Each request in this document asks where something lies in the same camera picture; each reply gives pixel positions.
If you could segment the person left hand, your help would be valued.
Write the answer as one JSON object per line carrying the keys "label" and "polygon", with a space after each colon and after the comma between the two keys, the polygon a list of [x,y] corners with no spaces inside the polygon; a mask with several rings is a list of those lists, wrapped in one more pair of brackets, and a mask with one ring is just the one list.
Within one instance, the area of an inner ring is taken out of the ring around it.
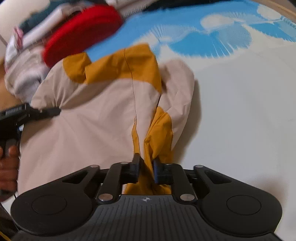
{"label": "person left hand", "polygon": [[17,191],[20,165],[19,154],[17,146],[10,146],[7,156],[1,148],[1,202],[9,199]]}

